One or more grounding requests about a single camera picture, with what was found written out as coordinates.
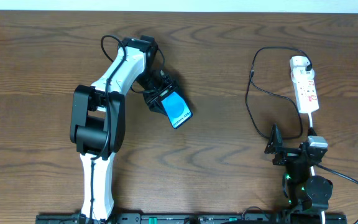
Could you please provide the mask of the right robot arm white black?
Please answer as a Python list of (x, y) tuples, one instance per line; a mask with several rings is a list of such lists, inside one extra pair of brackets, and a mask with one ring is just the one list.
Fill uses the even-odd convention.
[(275, 166), (285, 166), (283, 176), (284, 192), (290, 201), (285, 218), (293, 214), (313, 214), (321, 216), (328, 209), (333, 192), (333, 183), (312, 173), (311, 168), (322, 161), (328, 151), (328, 142), (316, 135), (313, 128), (308, 130), (306, 141), (296, 148), (285, 147), (277, 125), (272, 126), (270, 139), (264, 153), (273, 154)]

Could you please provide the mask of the blue Galaxy smartphone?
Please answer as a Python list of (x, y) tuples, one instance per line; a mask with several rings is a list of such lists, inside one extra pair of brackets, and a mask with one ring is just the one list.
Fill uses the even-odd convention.
[(165, 97), (161, 103), (174, 129), (179, 128), (193, 116), (186, 101), (175, 91)]

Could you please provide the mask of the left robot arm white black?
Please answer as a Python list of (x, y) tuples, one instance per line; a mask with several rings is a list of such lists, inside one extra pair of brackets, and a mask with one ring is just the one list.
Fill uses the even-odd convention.
[(133, 84), (143, 88), (139, 93), (151, 111), (165, 113), (160, 95), (174, 80), (152, 67), (159, 52), (153, 37), (126, 37), (118, 42), (116, 58), (106, 73), (74, 91), (70, 140), (80, 153), (85, 181), (78, 223), (107, 223), (112, 214), (112, 167), (124, 140), (126, 95)]

